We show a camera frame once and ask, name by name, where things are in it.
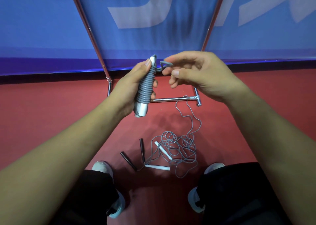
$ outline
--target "black pants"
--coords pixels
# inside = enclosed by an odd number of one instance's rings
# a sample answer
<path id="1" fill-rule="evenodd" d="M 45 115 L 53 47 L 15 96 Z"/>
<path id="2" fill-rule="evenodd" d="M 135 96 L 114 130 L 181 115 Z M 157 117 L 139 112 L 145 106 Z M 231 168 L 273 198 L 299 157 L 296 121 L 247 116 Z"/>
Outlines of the black pants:
<path id="1" fill-rule="evenodd" d="M 203 224 L 291 224 L 258 163 L 202 175 L 197 193 L 197 205 L 205 205 Z M 118 197 L 110 175 L 85 170 L 50 224 L 106 224 L 107 211 Z"/>

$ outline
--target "black baseboard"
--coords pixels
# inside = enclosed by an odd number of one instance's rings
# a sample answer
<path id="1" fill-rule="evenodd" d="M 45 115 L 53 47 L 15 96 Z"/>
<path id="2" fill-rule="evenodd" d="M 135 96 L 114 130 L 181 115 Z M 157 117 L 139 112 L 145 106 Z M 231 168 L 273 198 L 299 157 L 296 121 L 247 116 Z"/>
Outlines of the black baseboard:
<path id="1" fill-rule="evenodd" d="M 228 65 L 228 67 L 231 69 L 232 72 L 314 69 L 316 68 L 316 60 L 232 64 Z M 129 70 L 121 70 L 110 71 L 109 73 L 113 79 L 118 79 L 126 75 L 128 72 Z M 39 83 L 97 79 L 106 79 L 106 76 L 103 71 L 0 76 L 0 84 Z"/>

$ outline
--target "person's right hand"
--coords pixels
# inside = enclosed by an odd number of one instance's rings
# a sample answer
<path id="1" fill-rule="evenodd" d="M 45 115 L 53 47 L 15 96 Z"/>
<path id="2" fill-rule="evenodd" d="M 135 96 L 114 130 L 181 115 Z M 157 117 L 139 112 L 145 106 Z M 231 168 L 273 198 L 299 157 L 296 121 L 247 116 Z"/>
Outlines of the person's right hand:
<path id="1" fill-rule="evenodd" d="M 169 56 L 165 61 L 173 67 L 163 70 L 163 75 L 171 78 L 171 88 L 180 84 L 190 84 L 208 97 L 227 102 L 238 91 L 247 88 L 215 54 L 201 51 L 184 51 Z"/>

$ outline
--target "hand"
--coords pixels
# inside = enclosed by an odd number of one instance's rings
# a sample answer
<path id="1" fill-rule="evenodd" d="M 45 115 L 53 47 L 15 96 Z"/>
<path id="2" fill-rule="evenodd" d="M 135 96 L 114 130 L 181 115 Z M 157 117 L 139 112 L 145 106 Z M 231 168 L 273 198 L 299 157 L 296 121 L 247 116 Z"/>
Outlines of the hand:
<path id="1" fill-rule="evenodd" d="M 112 104 L 118 108 L 119 113 L 123 117 L 129 115 L 133 111 L 138 83 L 149 72 L 150 68 L 150 59 L 138 63 L 127 75 L 118 81 L 114 90 L 109 95 L 108 99 L 112 100 Z M 153 86 L 154 88 L 158 86 L 157 80 L 154 81 Z M 156 98 L 156 93 L 154 91 L 150 98 L 151 100 Z"/>
<path id="2" fill-rule="evenodd" d="M 226 102 L 236 91 L 247 87 L 211 52 L 184 51 L 169 56 L 165 61 L 174 65 L 162 72 L 164 75 L 171 73 L 171 88 L 190 84 L 208 97 Z"/>

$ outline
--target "blue backdrop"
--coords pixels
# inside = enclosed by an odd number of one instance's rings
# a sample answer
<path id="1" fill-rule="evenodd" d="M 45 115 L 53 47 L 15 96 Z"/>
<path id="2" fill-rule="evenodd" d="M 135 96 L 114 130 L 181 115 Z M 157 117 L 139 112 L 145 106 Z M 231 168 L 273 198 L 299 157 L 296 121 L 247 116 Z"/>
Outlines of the blue backdrop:
<path id="1" fill-rule="evenodd" d="M 200 50 L 217 0 L 81 0 L 109 70 Z M 316 58 L 316 0 L 224 0 L 207 51 Z M 72 0 L 0 0 L 0 75 L 102 71 Z"/>

